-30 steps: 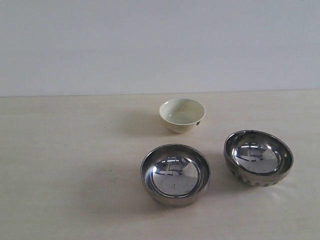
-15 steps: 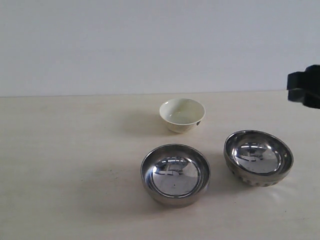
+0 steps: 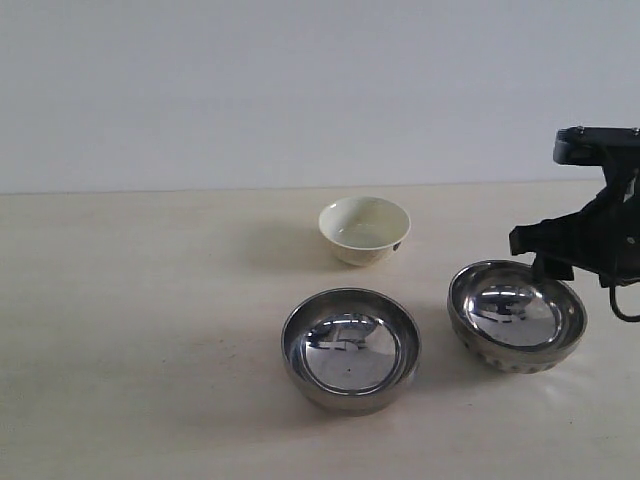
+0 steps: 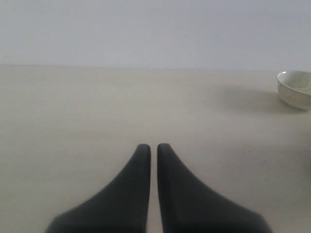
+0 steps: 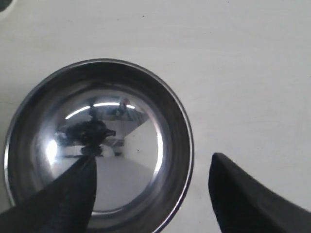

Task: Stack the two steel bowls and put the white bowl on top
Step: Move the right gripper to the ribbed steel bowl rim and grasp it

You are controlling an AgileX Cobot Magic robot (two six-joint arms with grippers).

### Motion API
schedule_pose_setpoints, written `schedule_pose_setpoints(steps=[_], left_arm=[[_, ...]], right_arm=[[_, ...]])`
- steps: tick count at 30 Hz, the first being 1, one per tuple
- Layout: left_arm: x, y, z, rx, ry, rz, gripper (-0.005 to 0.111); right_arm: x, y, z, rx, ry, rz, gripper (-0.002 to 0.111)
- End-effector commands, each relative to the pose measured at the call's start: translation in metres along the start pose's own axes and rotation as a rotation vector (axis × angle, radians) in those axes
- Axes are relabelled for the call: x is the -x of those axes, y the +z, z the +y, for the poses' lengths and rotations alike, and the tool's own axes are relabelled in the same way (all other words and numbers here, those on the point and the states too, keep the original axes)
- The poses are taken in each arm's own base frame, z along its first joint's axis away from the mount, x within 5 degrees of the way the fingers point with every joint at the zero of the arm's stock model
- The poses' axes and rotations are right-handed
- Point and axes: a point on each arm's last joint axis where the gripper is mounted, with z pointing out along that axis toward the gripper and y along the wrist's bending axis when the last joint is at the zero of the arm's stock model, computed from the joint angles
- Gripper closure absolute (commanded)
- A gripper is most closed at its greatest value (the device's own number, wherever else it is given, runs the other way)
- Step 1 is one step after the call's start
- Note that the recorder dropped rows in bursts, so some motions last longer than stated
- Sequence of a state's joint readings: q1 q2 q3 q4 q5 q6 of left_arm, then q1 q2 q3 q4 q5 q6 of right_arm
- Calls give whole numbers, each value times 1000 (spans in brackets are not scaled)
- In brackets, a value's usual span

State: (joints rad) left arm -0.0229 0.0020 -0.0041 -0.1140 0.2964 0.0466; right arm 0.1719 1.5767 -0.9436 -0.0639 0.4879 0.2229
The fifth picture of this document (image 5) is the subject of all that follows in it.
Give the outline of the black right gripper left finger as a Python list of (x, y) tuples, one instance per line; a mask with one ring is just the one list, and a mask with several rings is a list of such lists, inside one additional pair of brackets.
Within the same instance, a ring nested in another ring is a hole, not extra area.
[(96, 192), (96, 159), (83, 156), (44, 189), (1, 213), (0, 231), (85, 233)]

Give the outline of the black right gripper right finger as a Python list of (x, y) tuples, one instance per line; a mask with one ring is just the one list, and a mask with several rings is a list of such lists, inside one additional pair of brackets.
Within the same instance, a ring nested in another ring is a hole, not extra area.
[(223, 233), (309, 233), (311, 214), (274, 193), (223, 153), (212, 156), (208, 190)]

